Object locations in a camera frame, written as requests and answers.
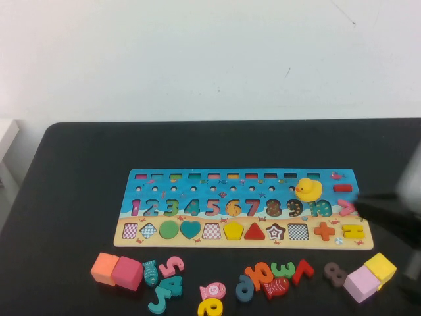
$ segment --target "teal heart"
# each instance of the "teal heart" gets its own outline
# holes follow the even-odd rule
[[[186,237],[187,239],[192,239],[194,236],[196,236],[198,233],[200,233],[200,230],[202,228],[202,225],[198,221],[189,222],[184,221],[180,225],[180,231]]]

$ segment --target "white wall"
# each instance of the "white wall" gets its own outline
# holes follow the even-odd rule
[[[419,0],[0,0],[21,181],[58,121],[421,116]]]

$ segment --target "orange cube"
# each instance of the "orange cube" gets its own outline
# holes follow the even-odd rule
[[[101,252],[91,269],[91,274],[95,281],[112,286],[116,285],[111,278],[111,273],[119,259],[116,255]]]

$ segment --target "orange plus sign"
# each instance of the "orange plus sign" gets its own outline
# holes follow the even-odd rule
[[[322,240],[325,242],[329,241],[329,235],[334,235],[335,234],[335,229],[332,227],[328,227],[328,225],[326,224],[326,222],[321,222],[320,223],[320,227],[317,227],[314,229],[314,234],[315,235],[321,235]]]

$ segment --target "yellow number 9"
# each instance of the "yellow number 9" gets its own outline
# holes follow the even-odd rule
[[[197,309],[197,316],[221,316],[222,302],[217,298],[207,298],[199,304]]]

